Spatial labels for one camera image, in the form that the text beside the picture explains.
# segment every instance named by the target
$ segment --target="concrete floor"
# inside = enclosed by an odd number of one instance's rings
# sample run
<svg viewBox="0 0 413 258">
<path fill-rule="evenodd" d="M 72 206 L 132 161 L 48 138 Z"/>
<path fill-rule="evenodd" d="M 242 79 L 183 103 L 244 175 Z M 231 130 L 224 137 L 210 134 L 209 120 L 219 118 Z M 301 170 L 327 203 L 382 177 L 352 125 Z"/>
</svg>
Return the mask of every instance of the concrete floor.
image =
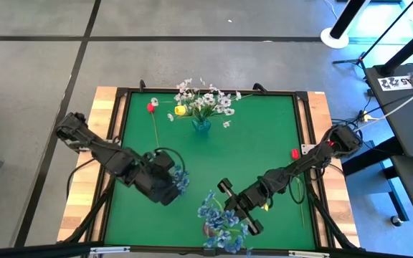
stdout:
<svg viewBox="0 0 413 258">
<path fill-rule="evenodd" d="M 93 0 L 0 0 L 0 35 L 82 36 L 93 4 Z M 334 5 L 340 14 L 343 4 Z M 107 0 L 100 5 L 92 35 L 317 37 L 335 21 L 329 8 L 322 0 Z M 385 15 L 373 15 L 378 8 L 371 5 L 364 16 L 377 24 L 389 24 L 400 11 L 397 5 L 386 5 L 381 7 Z M 381 33 L 362 24 L 352 30 L 352 37 Z M 366 65 L 387 61 L 402 47 L 402 37 L 412 33 L 409 23 L 400 24 L 399 30 L 391 32 L 394 36 L 386 39 L 390 44 L 378 45 Z M 9 246 L 79 45 L 0 42 L 0 159 L 5 160 L 0 168 L 0 247 Z M 334 50 L 322 43 L 90 42 L 69 110 L 88 115 L 97 86 L 135 87 L 144 79 L 149 87 L 173 87 L 187 77 L 202 76 L 223 88 L 247 89 L 259 82 L 269 90 L 324 91 L 333 118 L 352 118 L 367 101 L 364 75 L 351 64 L 333 66 L 331 62 L 356 58 L 367 48 L 367 44 L 351 44 Z M 372 100 L 369 107 L 376 106 Z M 391 131 L 382 122 L 364 134 L 365 139 L 380 142 Z M 55 242 L 67 176 L 76 160 L 75 153 L 57 144 L 28 245 Z M 411 221 L 406 227 L 394 228 L 385 221 L 394 215 L 387 197 L 351 199 L 361 246 L 374 252 L 413 255 L 412 206 L 404 200 Z M 386 242 L 391 235 L 393 241 Z"/>
</svg>

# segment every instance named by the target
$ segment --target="green table surface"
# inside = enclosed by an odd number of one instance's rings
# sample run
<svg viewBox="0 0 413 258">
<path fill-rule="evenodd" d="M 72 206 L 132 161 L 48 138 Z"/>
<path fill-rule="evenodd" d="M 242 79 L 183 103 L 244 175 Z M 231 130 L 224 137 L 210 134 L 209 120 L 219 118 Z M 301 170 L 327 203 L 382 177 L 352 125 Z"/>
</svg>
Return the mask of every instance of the green table surface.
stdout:
<svg viewBox="0 0 413 258">
<path fill-rule="evenodd" d="M 202 247 L 206 240 L 202 233 L 204 219 L 197 217 L 197 209 L 210 189 L 223 203 L 227 195 L 217 189 L 221 179 L 228 178 L 232 189 L 239 193 L 268 169 L 286 166 L 292 161 L 291 150 L 300 146 L 293 99 L 250 96 L 233 102 L 235 114 L 224 116 L 225 120 L 231 120 L 230 127 L 224 128 L 222 119 L 213 117 L 211 130 L 202 135 L 194 131 L 191 118 L 173 122 L 167 118 L 168 112 L 173 113 L 174 94 L 132 93 L 123 147 L 131 147 L 139 153 L 157 148 L 153 119 L 146 110 L 152 97 L 160 102 L 154 113 L 160 146 L 180 152 L 190 173 L 190 185 L 183 196 L 163 206 L 147 199 L 135 187 L 128 188 L 118 182 L 105 243 Z M 171 156 L 179 163 L 175 155 Z M 292 186 L 298 198 L 297 182 L 293 181 Z M 257 236 L 247 236 L 246 247 L 314 249 L 307 199 L 302 204 L 303 211 L 289 193 L 275 195 L 274 202 L 268 212 L 252 211 L 264 231 Z"/>
</svg>

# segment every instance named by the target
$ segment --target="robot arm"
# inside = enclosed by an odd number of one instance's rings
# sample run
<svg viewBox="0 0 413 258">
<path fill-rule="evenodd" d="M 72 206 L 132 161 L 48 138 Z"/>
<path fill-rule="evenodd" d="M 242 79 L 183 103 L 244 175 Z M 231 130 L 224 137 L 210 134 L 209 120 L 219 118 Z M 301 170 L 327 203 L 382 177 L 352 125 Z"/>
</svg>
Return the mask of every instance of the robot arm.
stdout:
<svg viewBox="0 0 413 258">
<path fill-rule="evenodd" d="M 264 176 L 258 176 L 257 181 L 239 194 L 233 192 L 232 185 L 227 178 L 222 179 L 218 184 L 218 188 L 229 196 L 224 209 L 235 210 L 235 214 L 240 220 L 248 222 L 250 233 L 257 235 L 263 230 L 263 227 L 259 221 L 255 221 L 251 217 L 251 210 L 266 206 L 268 200 L 271 200 L 274 194 L 285 193 L 294 177 L 311 168 L 325 168 L 331 162 L 332 157 L 350 156 L 361 147 L 361 144 L 361 139 L 348 126 L 333 126 L 326 132 L 321 142 L 302 158 L 284 168 L 268 170 Z M 311 190 L 313 189 L 309 188 L 308 193 L 314 194 Z M 310 198 L 312 201 L 319 202 L 318 198 L 316 200 L 313 196 Z M 318 209 L 323 208 L 322 205 L 316 206 Z"/>
<path fill-rule="evenodd" d="M 138 155 L 131 148 L 121 148 L 116 143 L 104 141 L 87 128 L 85 117 L 69 113 L 57 125 L 60 140 L 75 142 L 74 148 L 87 147 L 92 157 L 107 171 L 127 186 L 132 184 L 153 202 L 170 204 L 179 191 L 168 170 L 174 166 L 170 155 L 163 150 Z"/>
</svg>

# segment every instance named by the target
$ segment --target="wooden board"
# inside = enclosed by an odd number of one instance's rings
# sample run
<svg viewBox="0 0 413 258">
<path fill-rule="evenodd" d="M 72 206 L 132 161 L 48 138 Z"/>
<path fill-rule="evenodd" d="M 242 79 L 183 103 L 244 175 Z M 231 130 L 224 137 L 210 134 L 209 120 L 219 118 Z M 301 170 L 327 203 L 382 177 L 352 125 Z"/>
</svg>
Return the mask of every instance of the wooden board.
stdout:
<svg viewBox="0 0 413 258">
<path fill-rule="evenodd" d="M 116 92 L 116 87 L 98 87 L 95 94 L 95 99 L 93 100 L 92 110 L 88 119 L 89 129 L 101 138 L 106 138 L 108 133 Z M 315 137 L 318 142 L 323 137 L 323 134 L 327 131 L 327 129 L 332 126 L 331 116 L 329 114 L 328 103 L 324 92 L 309 92 L 308 98 Z M 113 135 L 117 135 L 120 129 L 120 122 L 123 114 L 123 103 L 124 101 L 121 100 Z M 304 118 L 305 110 L 303 108 L 302 101 L 299 102 L 299 108 L 300 116 Z M 308 127 L 305 119 L 302 119 L 302 126 L 305 143 L 309 143 Z M 90 153 L 81 153 L 77 165 L 80 165 L 89 159 L 91 159 Z M 333 159 L 332 164 L 341 168 L 341 162 L 339 160 Z M 97 162 L 92 162 L 75 174 L 72 180 L 70 196 L 66 204 L 57 240 L 66 239 L 69 235 L 71 235 L 74 229 L 87 215 L 92 205 L 99 170 L 99 164 Z M 353 220 L 353 213 L 351 211 L 346 182 L 343 174 L 329 166 L 326 168 L 326 173 L 323 180 L 330 215 L 348 239 L 359 247 L 358 234 L 356 232 L 356 226 Z M 100 231 L 102 216 L 102 212 L 100 212 L 97 216 L 92 240 L 98 240 L 98 232 Z M 318 228 L 321 236 L 321 244 L 322 246 L 327 247 L 326 231 L 323 219 L 319 214 Z"/>
</svg>

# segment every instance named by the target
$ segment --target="flower bouquet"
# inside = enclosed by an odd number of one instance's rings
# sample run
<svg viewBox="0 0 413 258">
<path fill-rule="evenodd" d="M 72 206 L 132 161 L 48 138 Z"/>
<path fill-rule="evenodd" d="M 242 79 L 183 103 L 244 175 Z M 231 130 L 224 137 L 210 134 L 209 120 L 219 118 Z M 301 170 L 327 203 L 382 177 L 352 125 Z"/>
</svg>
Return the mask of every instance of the flower bouquet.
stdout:
<svg viewBox="0 0 413 258">
<path fill-rule="evenodd" d="M 200 83 L 205 86 L 205 81 L 200 78 Z M 199 88 L 191 88 L 192 78 L 184 80 L 176 88 L 179 89 L 179 93 L 174 97 L 177 101 L 175 107 L 175 116 L 169 113 L 168 118 L 173 121 L 175 118 L 193 118 L 192 125 L 194 129 L 199 132 L 207 132 L 212 124 L 210 123 L 210 117 L 218 117 L 222 119 L 222 125 L 224 128 L 230 126 L 230 120 L 225 120 L 223 116 L 230 116 L 235 113 L 232 109 L 232 101 L 240 100 L 242 95 L 236 91 L 235 97 L 231 98 L 231 95 L 225 95 L 221 90 L 209 85 L 209 92 L 201 95 Z"/>
<path fill-rule="evenodd" d="M 197 215 L 199 218 L 205 218 L 203 231 L 208 237 L 204 243 L 205 247 L 216 246 L 233 254 L 242 248 L 243 241 L 249 234 L 248 225 L 240 224 L 237 226 L 239 219 L 234 215 L 234 211 L 224 211 L 222 205 L 215 199 L 213 192 L 210 191 L 205 200 L 202 201 Z M 251 249 L 247 249 L 247 257 L 250 256 L 250 253 Z"/>
</svg>

